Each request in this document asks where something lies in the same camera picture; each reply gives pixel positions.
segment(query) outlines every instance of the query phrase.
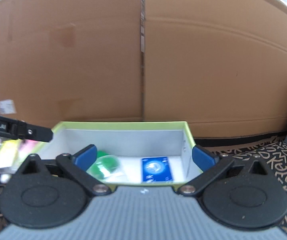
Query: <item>black circular base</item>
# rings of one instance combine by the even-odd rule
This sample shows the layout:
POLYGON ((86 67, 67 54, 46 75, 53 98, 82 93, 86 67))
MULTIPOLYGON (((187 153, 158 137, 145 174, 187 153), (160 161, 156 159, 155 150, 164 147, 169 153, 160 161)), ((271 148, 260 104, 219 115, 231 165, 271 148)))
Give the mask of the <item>black circular base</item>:
POLYGON ((287 195, 282 187, 259 174, 210 184, 204 191, 203 203, 216 221, 247 230, 275 225, 287 211, 287 195))
POLYGON ((71 180, 41 174, 14 176, 0 196, 5 218, 26 228, 51 228, 71 221, 87 202, 71 180))

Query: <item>cardboard box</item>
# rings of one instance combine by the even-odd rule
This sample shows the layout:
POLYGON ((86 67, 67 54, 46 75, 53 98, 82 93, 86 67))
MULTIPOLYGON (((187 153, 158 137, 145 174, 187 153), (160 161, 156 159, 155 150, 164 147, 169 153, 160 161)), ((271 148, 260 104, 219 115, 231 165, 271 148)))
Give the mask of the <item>cardboard box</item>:
POLYGON ((186 122, 61 122, 53 132, 50 143, 39 143, 34 149, 40 158, 73 155, 94 144, 99 151, 117 157, 127 177, 126 181, 116 177, 110 184, 142 183, 141 160, 147 157, 168 157, 171 185, 183 184, 202 173, 192 160, 195 142, 186 122))
POLYGON ((287 13, 269 0, 145 0, 146 121, 196 137, 287 130, 287 13))
POLYGON ((7 115, 59 121, 142 119, 141 0, 1 0, 0 100, 7 115))

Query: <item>colorful items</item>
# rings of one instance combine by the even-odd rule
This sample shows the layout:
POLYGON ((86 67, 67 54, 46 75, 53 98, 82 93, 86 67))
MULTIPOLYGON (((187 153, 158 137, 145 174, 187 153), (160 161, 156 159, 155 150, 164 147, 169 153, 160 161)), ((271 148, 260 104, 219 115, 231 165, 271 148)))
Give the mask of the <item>colorful items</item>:
POLYGON ((25 140, 19 149, 18 157, 16 158, 13 166, 11 167, 11 173, 15 173, 27 156, 33 153, 33 149, 38 142, 33 140, 25 140))
POLYGON ((20 147, 21 140, 8 140, 2 143, 0 148, 0 174, 10 173, 20 147))

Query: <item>green object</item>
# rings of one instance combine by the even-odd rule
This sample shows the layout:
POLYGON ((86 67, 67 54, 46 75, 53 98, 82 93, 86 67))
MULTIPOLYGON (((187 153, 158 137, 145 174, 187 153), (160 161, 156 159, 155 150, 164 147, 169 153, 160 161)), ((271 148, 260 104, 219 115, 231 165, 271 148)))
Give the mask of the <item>green object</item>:
POLYGON ((103 152, 103 151, 98 151, 98 152, 97 152, 97 159, 100 158, 100 157, 102 157, 102 156, 107 156, 107 155, 109 155, 109 154, 108 154, 108 153, 105 153, 105 152, 103 152))
POLYGON ((96 179, 105 179, 111 176, 111 174, 119 168, 119 165, 119 161, 115 156, 106 154, 105 156, 96 159, 94 164, 87 170, 87 173, 96 179))

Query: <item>plastic bag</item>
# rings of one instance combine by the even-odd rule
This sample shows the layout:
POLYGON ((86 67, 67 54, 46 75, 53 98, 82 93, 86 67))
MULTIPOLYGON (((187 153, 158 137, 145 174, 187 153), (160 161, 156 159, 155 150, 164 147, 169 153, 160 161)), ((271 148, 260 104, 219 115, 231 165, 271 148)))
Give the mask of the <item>plastic bag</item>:
POLYGON ((96 159, 95 163, 87 170, 87 173, 105 182, 128 182, 120 161, 113 155, 106 155, 96 159))

